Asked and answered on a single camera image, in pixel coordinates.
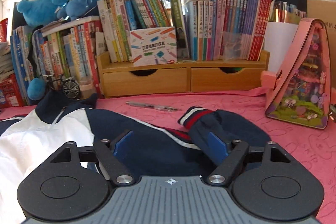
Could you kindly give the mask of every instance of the cardboard box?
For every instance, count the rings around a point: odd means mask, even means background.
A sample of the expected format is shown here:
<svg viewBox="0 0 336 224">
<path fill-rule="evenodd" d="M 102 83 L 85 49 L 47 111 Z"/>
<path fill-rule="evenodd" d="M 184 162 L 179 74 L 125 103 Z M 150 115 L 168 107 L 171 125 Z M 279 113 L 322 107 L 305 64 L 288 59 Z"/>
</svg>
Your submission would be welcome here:
<svg viewBox="0 0 336 224">
<path fill-rule="evenodd" d="M 307 0 L 307 13 L 309 18 L 318 18 L 327 27 L 331 63 L 331 86 L 336 88 L 336 2 Z"/>
<path fill-rule="evenodd" d="M 177 62 L 175 27 L 134 30 L 130 37 L 135 67 Z"/>
</svg>

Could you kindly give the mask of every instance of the bookshelf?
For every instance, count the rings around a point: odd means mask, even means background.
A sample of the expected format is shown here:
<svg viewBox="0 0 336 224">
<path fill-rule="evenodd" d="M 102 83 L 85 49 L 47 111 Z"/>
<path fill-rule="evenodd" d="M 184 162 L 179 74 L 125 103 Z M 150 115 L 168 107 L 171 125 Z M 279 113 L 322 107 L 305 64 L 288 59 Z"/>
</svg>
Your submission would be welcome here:
<svg viewBox="0 0 336 224">
<path fill-rule="evenodd" d="M 134 67 L 130 62 L 111 63 L 108 52 L 97 56 L 105 98 L 140 94 L 249 90 L 261 86 L 269 52 L 259 61 L 197 61 Z"/>
</svg>

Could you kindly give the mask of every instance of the bicycle wheel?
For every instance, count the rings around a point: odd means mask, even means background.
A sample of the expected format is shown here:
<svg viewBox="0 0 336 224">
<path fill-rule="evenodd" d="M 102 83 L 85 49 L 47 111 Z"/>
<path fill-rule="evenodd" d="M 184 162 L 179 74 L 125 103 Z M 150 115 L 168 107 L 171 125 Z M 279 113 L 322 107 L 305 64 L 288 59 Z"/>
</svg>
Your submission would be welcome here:
<svg viewBox="0 0 336 224">
<path fill-rule="evenodd" d="M 72 79 L 67 79 L 63 81 L 62 92 L 69 99 L 80 98 L 79 85 Z"/>
</svg>

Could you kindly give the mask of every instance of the ribbed grip surface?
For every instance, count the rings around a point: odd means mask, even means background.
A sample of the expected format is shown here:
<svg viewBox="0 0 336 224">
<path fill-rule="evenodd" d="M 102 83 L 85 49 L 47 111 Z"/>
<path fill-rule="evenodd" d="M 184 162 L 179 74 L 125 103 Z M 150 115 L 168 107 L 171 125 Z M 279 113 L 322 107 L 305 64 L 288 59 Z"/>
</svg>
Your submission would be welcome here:
<svg viewBox="0 0 336 224">
<path fill-rule="evenodd" d="M 28 219 L 24 224 L 42 224 Z M 99 211 L 71 224 L 266 224 L 240 209 L 226 189 L 199 177 L 143 177 L 120 187 Z M 297 224 L 317 224 L 309 218 Z"/>
</svg>

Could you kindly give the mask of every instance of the pink tablecloth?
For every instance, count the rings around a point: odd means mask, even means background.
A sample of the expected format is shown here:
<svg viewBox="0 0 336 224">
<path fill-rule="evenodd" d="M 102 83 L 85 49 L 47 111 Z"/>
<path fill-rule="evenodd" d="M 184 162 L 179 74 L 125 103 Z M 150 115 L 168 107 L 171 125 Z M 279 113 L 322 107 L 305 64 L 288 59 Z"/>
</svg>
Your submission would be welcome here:
<svg viewBox="0 0 336 224">
<path fill-rule="evenodd" d="M 265 130 L 323 184 L 325 199 L 318 214 L 324 224 L 336 223 L 336 123 L 329 120 L 325 130 L 315 130 L 280 122 L 264 116 L 265 97 L 262 88 L 241 92 L 198 94 L 141 95 L 99 100 L 97 108 L 112 110 L 158 126 L 183 129 L 179 117 L 191 106 L 238 113 Z M 146 102 L 180 108 L 177 112 L 130 107 L 126 101 Z M 0 118 L 28 114 L 34 107 L 3 109 Z"/>
</svg>

